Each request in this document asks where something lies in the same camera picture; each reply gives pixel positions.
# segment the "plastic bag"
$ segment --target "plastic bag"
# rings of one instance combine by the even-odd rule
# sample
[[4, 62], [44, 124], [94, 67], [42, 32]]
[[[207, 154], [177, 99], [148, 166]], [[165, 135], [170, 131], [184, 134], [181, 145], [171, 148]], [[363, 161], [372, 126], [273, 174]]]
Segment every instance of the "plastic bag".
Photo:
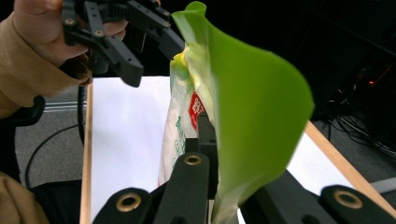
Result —
[[172, 16], [188, 47], [171, 62], [160, 184], [185, 138], [196, 136], [188, 110], [197, 92], [198, 111], [206, 110], [217, 137], [215, 221], [232, 223], [227, 218], [241, 203], [286, 170], [314, 108], [311, 91], [292, 64], [213, 26], [204, 4], [192, 2]]

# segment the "black cable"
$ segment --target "black cable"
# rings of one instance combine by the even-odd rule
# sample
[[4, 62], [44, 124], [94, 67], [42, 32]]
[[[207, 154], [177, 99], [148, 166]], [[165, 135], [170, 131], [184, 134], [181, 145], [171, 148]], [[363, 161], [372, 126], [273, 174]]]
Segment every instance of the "black cable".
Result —
[[358, 133], [362, 133], [362, 134], [364, 134], [366, 136], [369, 136], [367, 134], [368, 133], [367, 128], [365, 128], [365, 127], [363, 128], [361, 125], [358, 124], [359, 121], [361, 122], [361, 124], [366, 123], [365, 120], [363, 120], [362, 118], [359, 118], [357, 115], [354, 115], [354, 116], [346, 116], [343, 119], [345, 121], [349, 122], [350, 124], [352, 124], [352, 126], [354, 126], [355, 129], [358, 130]]
[[[349, 135], [352, 135], [352, 136], [354, 136], [356, 138], [359, 138], [359, 139], [366, 139], [365, 137], [368, 136], [368, 135], [362, 136], [362, 128], [359, 125], [357, 125], [355, 122], [353, 122], [353, 121], [351, 122], [349, 120], [346, 120], [346, 119], [342, 118], [341, 116], [337, 116], [336, 120], [337, 120], [338, 125], [344, 130], [344, 132], [348, 133]], [[352, 129], [352, 131], [350, 131], [342, 123], [347, 124], [348, 127], [350, 127]]]
[[345, 133], [348, 135], [348, 137], [349, 137], [350, 140], [352, 140], [353, 142], [355, 142], [355, 143], [357, 143], [357, 144], [366, 146], [366, 147], [373, 147], [373, 146], [371, 146], [371, 145], [369, 145], [369, 144], [365, 144], [365, 143], [363, 143], [363, 142], [360, 142], [360, 141], [356, 140], [356, 139], [359, 139], [359, 140], [362, 140], [362, 141], [367, 142], [367, 137], [366, 137], [366, 136], [362, 136], [362, 134], [359, 133], [359, 132], [357, 132], [356, 130], [355, 130], [355, 131], [349, 131], [349, 130], [347, 129], [347, 127], [345, 127], [345, 126], [341, 123], [341, 121], [343, 121], [343, 120], [341, 120], [340, 117], [337, 117], [337, 123], [338, 123], [338, 125], [339, 125], [343, 130], [345, 130]]
[[78, 120], [78, 133], [81, 143], [84, 146], [84, 101], [85, 101], [86, 87], [78, 87], [78, 98], [77, 98], [77, 120]]
[[78, 125], [75, 124], [75, 125], [69, 126], [69, 127], [67, 127], [67, 128], [61, 129], [60, 131], [58, 131], [58, 132], [56, 132], [56, 133], [53, 133], [53, 134], [50, 135], [48, 138], [46, 138], [46, 139], [35, 149], [35, 151], [33, 152], [32, 156], [30, 157], [29, 161], [27, 162], [26, 169], [25, 169], [25, 173], [24, 173], [24, 179], [25, 179], [26, 188], [28, 188], [28, 189], [30, 188], [29, 170], [30, 170], [30, 166], [32, 165], [33, 158], [35, 157], [35, 154], [37, 154], [38, 150], [40, 150], [40, 148], [42, 148], [42, 147], [43, 147], [51, 138], [53, 138], [54, 136], [56, 136], [56, 135], [58, 135], [59, 133], [62, 133], [62, 132], [64, 132], [64, 131], [67, 131], [67, 130], [69, 130], [69, 129], [76, 128], [77, 126], [78, 126]]
[[332, 125], [329, 120], [327, 122], [329, 122], [329, 127], [328, 127], [329, 131], [328, 131], [327, 139], [329, 140], [329, 142], [331, 142], [332, 141]]
[[337, 130], [338, 132], [342, 132], [342, 133], [351, 133], [350, 131], [348, 131], [348, 130], [344, 130], [344, 129], [339, 129], [337, 126], [335, 126], [333, 123], [331, 123], [331, 125], [332, 125], [332, 127], [335, 129], [335, 130]]
[[370, 136], [368, 133], [366, 133], [361, 127], [355, 126], [353, 123], [350, 123], [348, 120], [343, 119], [338, 117], [342, 122], [344, 122], [346, 125], [348, 125], [350, 128], [352, 128], [354, 131], [356, 131], [357, 134], [361, 136], [361, 139], [366, 141], [367, 143], [371, 145], [365, 145], [367, 147], [371, 148], [377, 148], [380, 149], [381, 152], [386, 154], [387, 156], [392, 157], [393, 159], [396, 159], [396, 150], [393, 149], [392, 147], [389, 147], [385, 145], [384, 143], [374, 139], [372, 136]]

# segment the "gray carpet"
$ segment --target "gray carpet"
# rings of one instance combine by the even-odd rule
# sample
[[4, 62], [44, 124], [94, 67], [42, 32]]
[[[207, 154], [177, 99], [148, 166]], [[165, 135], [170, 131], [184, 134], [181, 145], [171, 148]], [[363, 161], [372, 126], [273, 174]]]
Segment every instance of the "gray carpet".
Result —
[[[75, 102], [78, 88], [72, 88], [47, 102]], [[61, 129], [78, 124], [77, 111], [46, 112], [34, 126], [17, 129], [17, 152], [24, 182], [27, 162], [35, 149], [50, 135]], [[329, 124], [315, 121], [314, 124], [329, 136]], [[396, 176], [396, 160], [372, 147], [352, 141], [345, 132], [338, 131], [340, 126], [332, 121], [330, 140], [350, 163], [369, 181], [375, 182]], [[83, 146], [78, 128], [62, 132], [50, 139], [36, 153], [29, 171], [30, 186], [46, 182], [81, 178]], [[396, 208], [396, 190], [383, 194]]]

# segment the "brown sleeve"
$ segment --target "brown sleeve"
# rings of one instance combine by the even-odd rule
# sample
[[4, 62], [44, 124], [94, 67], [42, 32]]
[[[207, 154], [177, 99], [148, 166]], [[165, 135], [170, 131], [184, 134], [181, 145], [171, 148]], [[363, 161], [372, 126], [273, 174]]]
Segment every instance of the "brown sleeve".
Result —
[[0, 172], [0, 220], [2, 223], [48, 224], [35, 195], [20, 183]]
[[91, 81], [85, 55], [66, 61], [64, 72], [36, 54], [18, 35], [12, 20], [13, 14], [0, 23], [0, 118], [21, 106], [32, 106], [37, 95], [53, 97]]

